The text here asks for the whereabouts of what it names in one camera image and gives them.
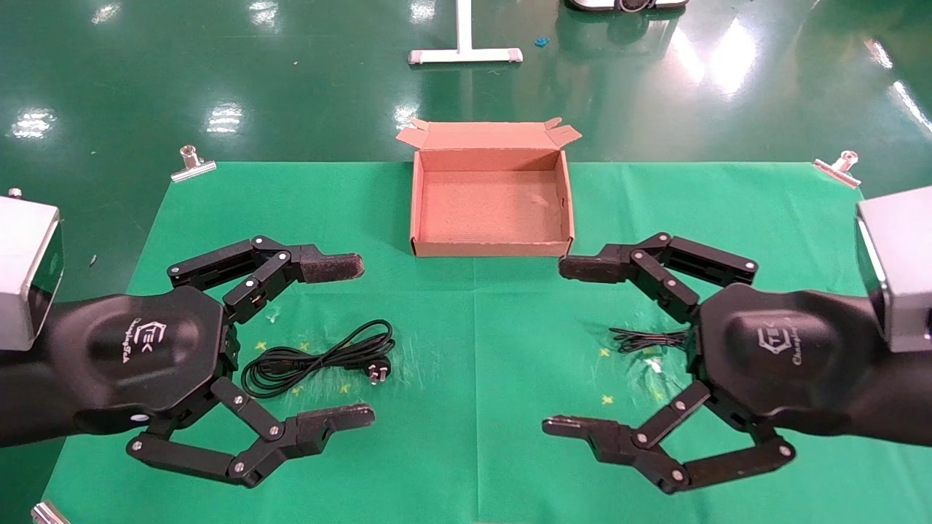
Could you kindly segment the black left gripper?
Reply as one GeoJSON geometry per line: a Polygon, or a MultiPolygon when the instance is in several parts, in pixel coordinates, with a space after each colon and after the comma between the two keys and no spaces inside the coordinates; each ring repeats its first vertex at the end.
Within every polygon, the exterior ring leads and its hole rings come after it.
{"type": "Polygon", "coordinates": [[[370,426],[375,411],[359,402],[277,421],[220,378],[237,366],[230,324],[246,324],[294,282],[352,281],[363,272],[359,253],[324,255],[312,243],[257,236],[170,265],[176,289],[166,294],[57,303],[32,349],[2,352],[1,444],[120,434],[149,424],[127,444],[130,457],[255,488],[284,462],[323,453],[336,432],[370,426]],[[223,305],[201,292],[239,278],[223,305]],[[231,455],[172,441],[176,430],[219,405],[256,434],[247,450],[231,455]]]}

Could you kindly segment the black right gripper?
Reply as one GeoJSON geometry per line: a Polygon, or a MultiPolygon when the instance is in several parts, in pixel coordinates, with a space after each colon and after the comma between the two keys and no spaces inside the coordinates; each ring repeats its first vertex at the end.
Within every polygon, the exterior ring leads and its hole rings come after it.
{"type": "Polygon", "coordinates": [[[929,352],[890,351],[864,296],[763,292],[749,286],[757,271],[748,258],[667,233],[564,256],[564,279],[631,282],[679,324],[697,317],[692,374],[699,381],[639,427],[557,415],[542,430],[586,441],[597,461],[632,467],[666,494],[784,467],[796,451],[774,428],[930,445],[929,352]],[[700,306],[676,273],[725,289],[700,306]],[[687,462],[671,457],[663,441],[702,407],[754,444],[687,462]]]}

